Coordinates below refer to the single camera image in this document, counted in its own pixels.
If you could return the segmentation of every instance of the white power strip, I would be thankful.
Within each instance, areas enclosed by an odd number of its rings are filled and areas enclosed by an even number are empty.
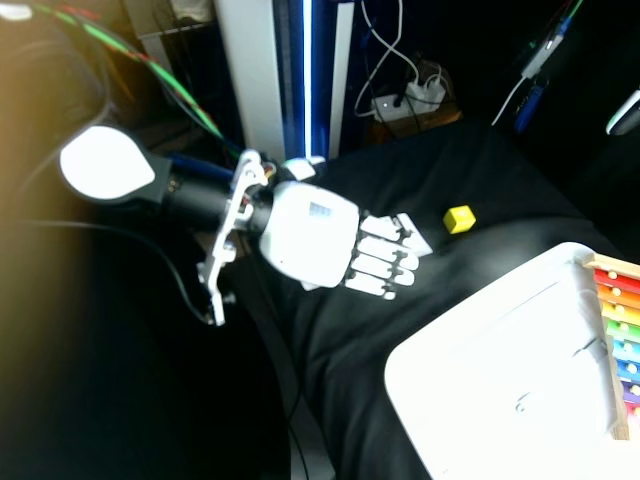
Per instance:
[[[446,90],[439,79],[420,86],[411,82],[407,85],[406,95],[398,107],[393,106],[397,95],[376,97],[372,101],[375,119],[378,122],[392,122],[403,118],[410,118],[423,113],[435,112],[446,95]]]

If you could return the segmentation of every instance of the xylophone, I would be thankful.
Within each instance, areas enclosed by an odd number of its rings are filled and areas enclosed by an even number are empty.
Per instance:
[[[593,269],[611,355],[618,426],[614,436],[629,440],[630,422],[640,421],[640,266],[593,254]]]

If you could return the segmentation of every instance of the white cable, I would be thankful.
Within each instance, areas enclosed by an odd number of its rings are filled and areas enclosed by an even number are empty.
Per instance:
[[[400,43],[400,39],[402,38],[402,17],[403,17],[403,12],[404,12],[404,6],[402,4],[402,0],[398,0],[398,36],[396,37],[395,41],[391,45],[389,45],[386,41],[384,41],[384,39],[382,39],[382,37],[380,37],[380,35],[378,35],[378,32],[376,32],[374,30],[373,26],[371,25],[371,21],[369,20],[369,16],[367,15],[367,9],[364,6],[364,1],[360,2],[360,5],[362,7],[362,15],[364,16],[364,20],[367,23],[367,26],[369,27],[369,29],[371,30],[371,33],[373,33],[373,35],[383,45],[385,45],[387,47],[387,51],[384,53],[384,55],[382,55],[382,57],[380,58],[380,61],[378,62],[376,67],[373,69],[373,71],[369,75],[369,78],[367,79],[367,81],[362,86],[362,90],[360,90],[360,93],[358,94],[358,98],[356,99],[356,104],[353,107],[353,112],[356,115],[356,117],[368,117],[370,115],[373,115],[375,113],[375,110],[371,110],[371,111],[366,112],[366,113],[358,113],[358,105],[360,105],[360,101],[362,100],[362,96],[364,95],[364,92],[367,90],[367,87],[369,86],[369,84],[373,80],[373,77],[375,77],[376,73],[378,73],[378,70],[380,69],[380,67],[382,66],[382,64],[384,63],[384,61],[387,59],[387,57],[389,56],[389,54],[391,52],[394,52],[396,55],[398,55],[401,58],[403,58],[404,60],[406,60],[412,66],[413,70],[416,73],[416,81],[420,78],[420,74],[419,74],[418,69],[416,68],[416,66],[411,62],[411,60],[409,60],[407,57],[405,57],[404,55],[402,55],[400,52],[398,52],[395,49],[395,46],[398,43]]]
[[[511,90],[511,93],[509,94],[509,96],[507,97],[507,99],[504,101],[504,103],[502,104],[502,108],[500,109],[500,111],[498,112],[498,115],[496,115],[496,118],[493,119],[493,122],[491,122],[491,126],[495,126],[496,123],[498,123],[498,120],[500,120],[500,117],[502,116],[502,114],[504,113],[504,109],[507,108],[507,105],[509,105],[509,102],[511,101],[511,99],[513,98],[513,96],[516,94],[516,92],[518,91],[518,89],[520,88],[520,85],[522,85],[522,83],[527,79],[527,77],[520,77],[520,80],[518,81],[518,83],[516,83],[516,86],[513,87],[513,90]]]

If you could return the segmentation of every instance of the robotic hand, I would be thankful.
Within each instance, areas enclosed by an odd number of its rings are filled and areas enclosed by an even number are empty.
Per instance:
[[[217,224],[200,274],[211,293],[213,319],[222,325],[218,275],[235,260],[233,230],[257,236],[264,258],[307,290],[342,284],[393,300],[399,287],[413,285],[418,259],[431,248],[409,217],[376,218],[333,192],[301,182],[313,175],[317,161],[286,162],[295,180],[270,185],[260,154],[246,150],[225,182],[144,152],[117,129],[95,126],[62,150],[60,170],[73,189],[93,201],[142,200],[203,229]]]

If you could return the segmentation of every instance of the yellow block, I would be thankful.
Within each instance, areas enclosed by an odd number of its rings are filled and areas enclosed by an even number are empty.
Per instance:
[[[449,233],[462,233],[473,227],[476,217],[468,205],[450,208],[444,216],[444,225]]]

